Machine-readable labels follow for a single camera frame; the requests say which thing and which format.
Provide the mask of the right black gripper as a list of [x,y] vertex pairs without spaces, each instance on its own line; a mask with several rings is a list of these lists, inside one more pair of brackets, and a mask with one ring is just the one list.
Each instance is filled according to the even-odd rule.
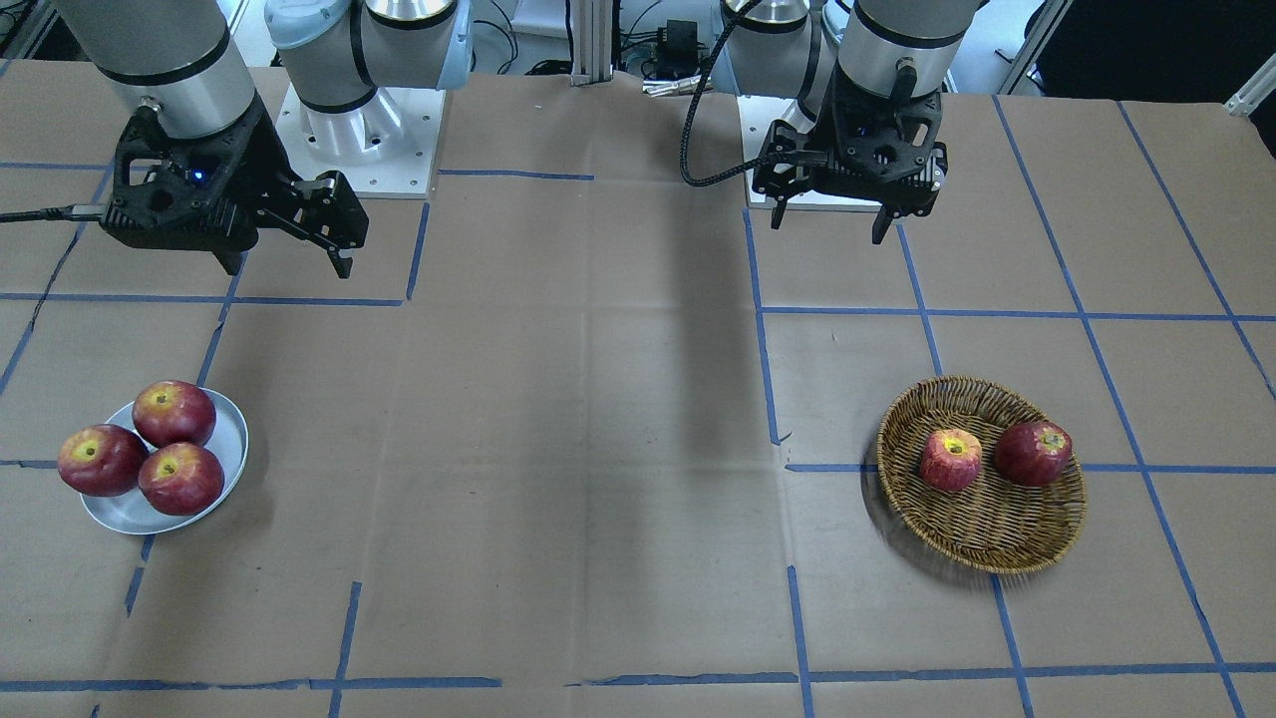
[[160,102],[143,99],[114,156],[101,227],[128,247],[208,251],[228,275],[242,270],[262,226],[320,247],[347,281],[369,216],[337,170],[293,173],[260,97],[209,136],[170,136]]

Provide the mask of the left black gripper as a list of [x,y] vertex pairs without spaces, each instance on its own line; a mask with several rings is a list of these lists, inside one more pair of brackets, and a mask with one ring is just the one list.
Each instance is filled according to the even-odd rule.
[[771,230],[783,226],[789,201],[808,190],[879,203],[873,245],[883,244],[898,216],[930,214],[946,182],[948,156],[937,138],[942,96],[919,91],[912,61],[887,64],[880,96],[837,71],[810,133],[771,122],[752,179],[752,190],[775,205]]

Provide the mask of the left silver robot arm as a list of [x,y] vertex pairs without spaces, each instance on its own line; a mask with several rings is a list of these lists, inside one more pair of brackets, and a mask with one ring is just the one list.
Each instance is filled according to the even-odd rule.
[[706,82],[789,101],[746,173],[780,228],[806,193],[877,204],[872,240],[931,212],[949,170],[942,91],[977,1],[722,1]]

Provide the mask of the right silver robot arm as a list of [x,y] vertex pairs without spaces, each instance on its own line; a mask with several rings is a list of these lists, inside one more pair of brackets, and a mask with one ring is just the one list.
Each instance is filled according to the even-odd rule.
[[114,186],[92,219],[128,247],[205,251],[237,274],[260,228],[314,244],[341,278],[369,218],[345,170],[401,158],[410,122],[393,91],[450,91],[470,75],[470,1],[268,1],[271,42],[299,99],[293,170],[214,1],[57,1],[55,9],[131,117]]

